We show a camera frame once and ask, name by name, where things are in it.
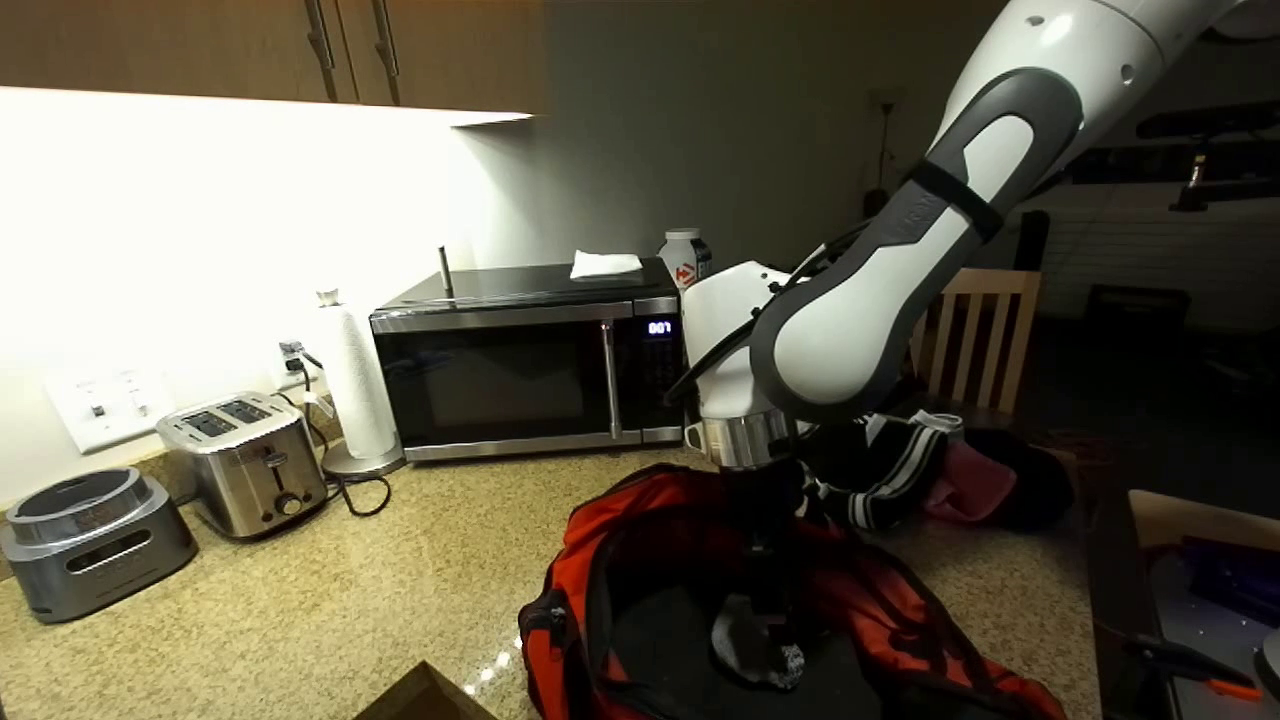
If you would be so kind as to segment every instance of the wooden chair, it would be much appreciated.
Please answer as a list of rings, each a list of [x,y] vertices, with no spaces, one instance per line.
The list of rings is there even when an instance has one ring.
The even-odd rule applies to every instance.
[[[1028,338],[1039,303],[1039,272],[959,268],[910,330],[910,370],[938,402],[1011,420]]]

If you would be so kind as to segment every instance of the kitchen counter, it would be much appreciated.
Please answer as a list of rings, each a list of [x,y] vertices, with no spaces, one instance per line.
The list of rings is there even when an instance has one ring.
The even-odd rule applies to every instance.
[[[37,623],[0,578],[0,705],[13,720],[355,717],[429,658],[490,717],[524,720],[515,606],[541,593],[566,506],[657,460],[701,464],[670,446],[398,469],[378,515],[333,500],[259,545],[229,545],[182,506],[199,554],[75,623]],[[1050,537],[916,525],[893,549],[975,647],[1044,681],[1067,717],[1099,717],[1077,519]]]

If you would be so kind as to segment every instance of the small appliance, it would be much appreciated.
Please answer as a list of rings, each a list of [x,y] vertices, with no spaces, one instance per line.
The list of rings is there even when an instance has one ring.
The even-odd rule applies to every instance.
[[[281,394],[237,394],[164,415],[157,432],[196,485],[199,515],[229,540],[294,525],[329,500],[302,411]]]
[[[136,469],[59,479],[6,511],[2,559],[44,623],[87,616],[196,554],[164,485]]]
[[[403,454],[478,460],[678,443],[682,370],[664,258],[573,278],[573,263],[429,274],[372,313]]]

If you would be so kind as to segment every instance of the wooden cabinet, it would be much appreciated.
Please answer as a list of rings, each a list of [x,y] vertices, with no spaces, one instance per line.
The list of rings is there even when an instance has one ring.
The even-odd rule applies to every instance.
[[[0,0],[0,83],[535,109],[541,0]]]

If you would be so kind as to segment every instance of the red backpack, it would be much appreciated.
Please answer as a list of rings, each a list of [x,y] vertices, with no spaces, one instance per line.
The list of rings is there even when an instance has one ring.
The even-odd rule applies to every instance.
[[[544,593],[521,606],[535,710],[1064,717],[1046,687],[983,658],[907,564],[793,519],[794,488],[789,464],[749,474],[653,464],[580,502]]]

